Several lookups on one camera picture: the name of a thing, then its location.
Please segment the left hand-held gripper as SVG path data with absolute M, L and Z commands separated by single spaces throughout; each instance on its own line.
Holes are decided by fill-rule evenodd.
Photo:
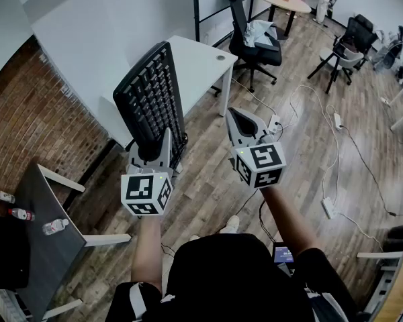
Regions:
M 144 166 L 139 146 L 132 140 L 126 174 L 121 176 L 121 203 L 133 216 L 163 215 L 173 192 L 171 165 L 172 134 L 163 136 L 159 166 Z

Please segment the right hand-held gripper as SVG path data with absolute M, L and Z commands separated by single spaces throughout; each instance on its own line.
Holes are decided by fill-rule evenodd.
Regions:
M 234 146 L 233 168 L 240 179 L 252 189 L 277 184 L 287 164 L 281 144 L 274 141 L 265 122 L 247 110 L 230 107 L 226 127 Z

